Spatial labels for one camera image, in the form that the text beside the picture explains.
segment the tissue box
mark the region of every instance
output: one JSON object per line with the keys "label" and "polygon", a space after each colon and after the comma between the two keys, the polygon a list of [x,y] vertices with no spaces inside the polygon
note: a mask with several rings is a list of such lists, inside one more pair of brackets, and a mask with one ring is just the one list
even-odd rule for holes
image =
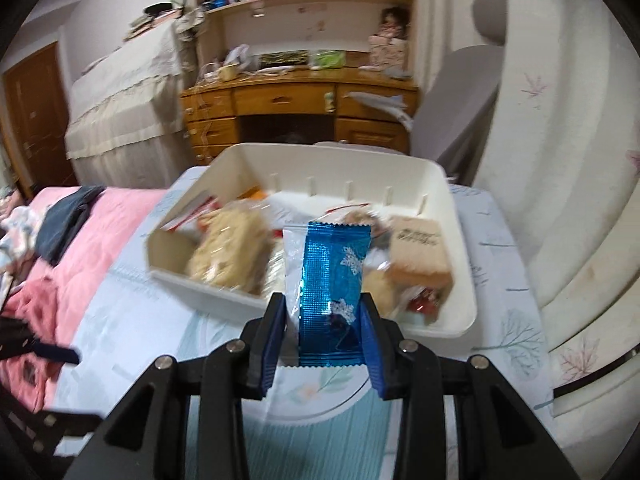
{"label": "tissue box", "polygon": [[405,40],[369,36],[369,62],[380,68],[398,67],[403,69],[406,60]]}

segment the pink flower print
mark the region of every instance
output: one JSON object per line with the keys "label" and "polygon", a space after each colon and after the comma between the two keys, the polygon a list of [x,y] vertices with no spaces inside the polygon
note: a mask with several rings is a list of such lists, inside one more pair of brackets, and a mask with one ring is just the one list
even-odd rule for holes
{"label": "pink flower print", "polygon": [[536,110],[540,110],[540,96],[542,95],[542,92],[544,92],[548,87],[548,85],[542,84],[542,78],[540,76],[538,76],[536,79],[533,79],[529,76],[529,74],[525,73],[524,77],[527,79],[529,88],[521,90],[521,92],[527,94],[527,97],[529,99],[535,98],[538,101],[538,104],[534,106],[534,108]]}
{"label": "pink flower print", "polygon": [[636,176],[640,176],[640,152],[635,150],[628,150],[626,152],[626,158],[636,167]]}

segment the blue gripper pad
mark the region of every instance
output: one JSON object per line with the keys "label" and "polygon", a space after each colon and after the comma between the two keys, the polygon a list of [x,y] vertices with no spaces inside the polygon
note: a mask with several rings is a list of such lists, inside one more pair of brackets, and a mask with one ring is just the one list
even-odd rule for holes
{"label": "blue gripper pad", "polygon": [[286,320],[287,305],[284,295],[275,292],[262,316],[249,354],[247,382],[257,385],[263,397],[273,385]]}
{"label": "blue gripper pad", "polygon": [[378,324],[382,320],[378,315],[376,305],[368,293],[360,295],[360,336],[362,338],[362,354],[364,362],[369,371],[371,386],[378,393],[381,399],[385,399],[385,371],[383,368],[383,355],[380,348],[378,334],[374,328],[374,323]]}

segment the drawer handle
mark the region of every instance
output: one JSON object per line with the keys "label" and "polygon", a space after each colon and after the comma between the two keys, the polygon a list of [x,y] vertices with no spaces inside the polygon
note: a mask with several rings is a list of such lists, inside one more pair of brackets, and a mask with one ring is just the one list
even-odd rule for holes
{"label": "drawer handle", "polygon": [[274,97],[271,101],[275,105],[285,105],[292,102],[293,99],[291,97],[280,96],[280,97]]}

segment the snack food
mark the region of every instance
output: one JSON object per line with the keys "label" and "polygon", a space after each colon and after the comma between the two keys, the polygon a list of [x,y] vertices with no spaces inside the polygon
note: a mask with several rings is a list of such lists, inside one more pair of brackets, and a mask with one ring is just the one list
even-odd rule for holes
{"label": "snack food", "polygon": [[368,292],[382,317],[389,317],[396,308],[396,286],[384,270],[370,270],[362,279],[362,291]]}
{"label": "snack food", "polygon": [[308,224],[299,285],[301,366],[363,363],[360,291],[370,233],[363,225]]}
{"label": "snack food", "polygon": [[270,250],[270,230],[260,211],[229,207],[200,217],[207,226],[187,264],[187,274],[209,285],[256,293]]}
{"label": "snack food", "polygon": [[434,288],[425,287],[414,298],[409,300],[407,310],[419,312],[427,318],[435,319],[440,310],[440,292]]}
{"label": "snack food", "polygon": [[347,225],[370,225],[372,238],[380,236],[386,230],[382,222],[374,214],[364,209],[349,211],[342,218],[342,223]]}
{"label": "snack food", "polygon": [[435,220],[393,217],[389,276],[402,285],[444,288],[453,282],[440,225]]}

